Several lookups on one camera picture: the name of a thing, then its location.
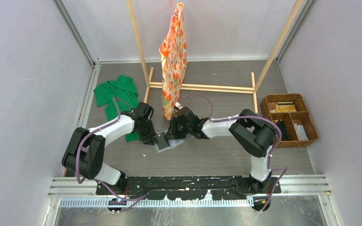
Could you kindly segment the grey card holder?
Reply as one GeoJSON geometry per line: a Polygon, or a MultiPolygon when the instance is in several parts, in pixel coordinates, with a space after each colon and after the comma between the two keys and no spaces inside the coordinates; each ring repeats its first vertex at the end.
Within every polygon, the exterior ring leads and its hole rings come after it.
{"type": "Polygon", "coordinates": [[[159,132],[156,137],[153,139],[154,142],[154,149],[156,154],[163,153],[165,151],[168,151],[170,149],[173,149],[177,146],[180,146],[184,143],[186,143],[186,139],[165,139],[165,134],[167,133],[167,130],[159,132]]]}

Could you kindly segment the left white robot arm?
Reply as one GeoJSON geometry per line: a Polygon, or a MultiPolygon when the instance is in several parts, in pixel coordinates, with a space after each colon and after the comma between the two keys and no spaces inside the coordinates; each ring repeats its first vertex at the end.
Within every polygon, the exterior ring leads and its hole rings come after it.
{"type": "Polygon", "coordinates": [[[104,163],[107,145],[130,133],[137,133],[139,140],[153,145],[156,133],[151,120],[152,106],[139,102],[136,108],[121,114],[98,127],[74,130],[62,158],[62,166],[75,173],[77,178],[95,179],[107,183],[107,188],[115,195],[125,191],[123,172],[104,163]]]}

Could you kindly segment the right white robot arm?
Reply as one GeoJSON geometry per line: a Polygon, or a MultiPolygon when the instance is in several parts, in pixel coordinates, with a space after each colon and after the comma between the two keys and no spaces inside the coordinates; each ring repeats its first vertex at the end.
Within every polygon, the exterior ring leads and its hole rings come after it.
{"type": "Polygon", "coordinates": [[[225,118],[199,118],[189,108],[183,107],[170,120],[164,138],[184,139],[187,135],[196,139],[234,137],[251,156],[251,189],[256,193],[263,193],[269,187],[269,156],[275,148],[275,138],[282,137],[281,130],[271,120],[260,117],[249,109],[225,118]]]}

